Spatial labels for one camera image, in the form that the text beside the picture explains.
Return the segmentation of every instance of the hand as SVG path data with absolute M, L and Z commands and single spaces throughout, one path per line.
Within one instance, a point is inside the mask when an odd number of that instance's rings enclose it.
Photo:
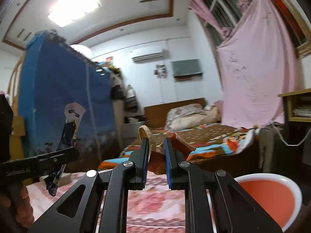
M 23 227 L 29 228 L 34 223 L 35 219 L 33 216 L 34 210 L 30 205 L 28 190 L 25 185 L 21 188 L 21 197 L 23 198 L 23 203 L 17 208 L 15 218 Z M 11 200 L 6 195 L 0 194 L 0 205 L 8 208 L 11 206 Z

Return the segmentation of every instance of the silver screw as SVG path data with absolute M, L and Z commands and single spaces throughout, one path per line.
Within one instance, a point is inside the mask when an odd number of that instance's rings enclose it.
M 188 167 L 188 166 L 190 166 L 190 163 L 188 161 L 181 161 L 179 164 L 180 164 L 181 167 Z
M 88 177 L 94 177 L 95 175 L 96 175 L 96 171 L 95 170 L 89 170 L 87 173 L 86 173 L 86 175 L 88 176 Z
M 125 167 L 131 167 L 132 165 L 133 165 L 133 162 L 132 161 L 125 161 L 124 163 L 123 163 L 123 165 L 125 166 Z
M 224 171 L 224 170 L 218 170 L 218 171 L 217 171 L 217 175 L 220 176 L 220 177 L 225 177 L 225 176 L 226 176 L 226 171 Z

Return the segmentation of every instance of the air conditioner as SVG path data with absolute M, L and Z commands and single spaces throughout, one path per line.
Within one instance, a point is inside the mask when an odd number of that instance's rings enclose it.
M 163 57 L 163 50 L 161 46 L 149 46 L 139 48 L 130 52 L 130 57 L 134 62 L 149 60 Z

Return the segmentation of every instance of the wooden headboard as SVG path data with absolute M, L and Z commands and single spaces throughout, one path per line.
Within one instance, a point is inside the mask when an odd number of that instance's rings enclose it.
M 206 103 L 204 98 L 174 102 L 174 103 L 164 103 L 154 106 L 145 107 L 145 118 L 148 127 L 150 128 L 161 128 L 165 126 L 166 116 L 170 109 L 178 108 L 181 106 L 199 103 L 204 108 Z

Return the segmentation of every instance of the window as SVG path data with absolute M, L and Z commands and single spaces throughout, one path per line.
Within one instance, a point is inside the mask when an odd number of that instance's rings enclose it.
M 236 3 L 238 0 L 204 0 L 220 27 L 233 29 L 242 17 L 240 8 Z M 271 0 L 278 9 L 284 23 L 288 29 L 293 45 L 296 48 L 298 57 L 311 54 L 311 33 L 310 30 L 289 0 Z M 222 43 L 217 30 L 211 25 L 204 24 L 210 33 L 215 46 Z

